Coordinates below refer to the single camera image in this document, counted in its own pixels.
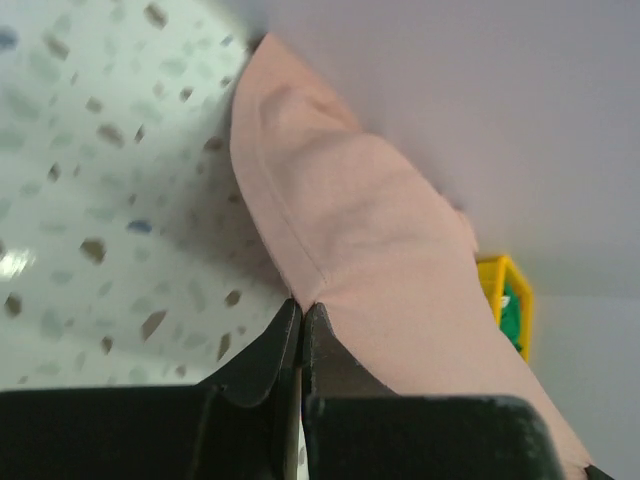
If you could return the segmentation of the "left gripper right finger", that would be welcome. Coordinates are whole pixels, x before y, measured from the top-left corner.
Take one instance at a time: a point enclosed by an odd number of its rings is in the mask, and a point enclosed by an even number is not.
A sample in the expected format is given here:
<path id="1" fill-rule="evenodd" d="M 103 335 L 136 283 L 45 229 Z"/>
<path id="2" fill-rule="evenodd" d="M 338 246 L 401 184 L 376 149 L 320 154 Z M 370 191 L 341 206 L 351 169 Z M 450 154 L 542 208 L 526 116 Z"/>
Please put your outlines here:
<path id="1" fill-rule="evenodd" d="M 513 396 L 400 396 L 305 317 L 304 426 L 312 479 L 561 479 L 540 415 Z"/>

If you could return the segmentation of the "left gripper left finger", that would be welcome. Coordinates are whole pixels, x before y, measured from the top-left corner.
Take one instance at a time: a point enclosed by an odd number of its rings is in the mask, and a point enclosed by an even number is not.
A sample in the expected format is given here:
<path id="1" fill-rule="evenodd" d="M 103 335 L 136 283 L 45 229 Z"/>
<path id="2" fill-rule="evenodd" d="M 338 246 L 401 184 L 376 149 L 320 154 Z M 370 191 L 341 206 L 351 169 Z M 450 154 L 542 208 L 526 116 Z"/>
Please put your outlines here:
<path id="1" fill-rule="evenodd" d="M 293 479 L 302 315 L 194 385 L 30 389 L 1 396 L 5 479 Z"/>

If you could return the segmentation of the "pink t shirt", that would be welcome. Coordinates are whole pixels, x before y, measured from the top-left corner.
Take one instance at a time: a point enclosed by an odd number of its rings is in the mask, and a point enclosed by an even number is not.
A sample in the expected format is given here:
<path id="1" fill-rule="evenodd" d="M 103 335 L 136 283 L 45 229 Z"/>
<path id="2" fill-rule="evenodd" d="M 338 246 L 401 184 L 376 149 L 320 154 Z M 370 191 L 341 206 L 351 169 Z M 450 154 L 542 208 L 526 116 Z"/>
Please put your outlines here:
<path id="1" fill-rule="evenodd" d="M 464 214 L 272 34 L 236 86 L 230 156 L 293 297 L 323 305 L 378 380 L 400 394 L 522 398 L 565 476 L 585 477 L 588 451 L 496 324 Z"/>

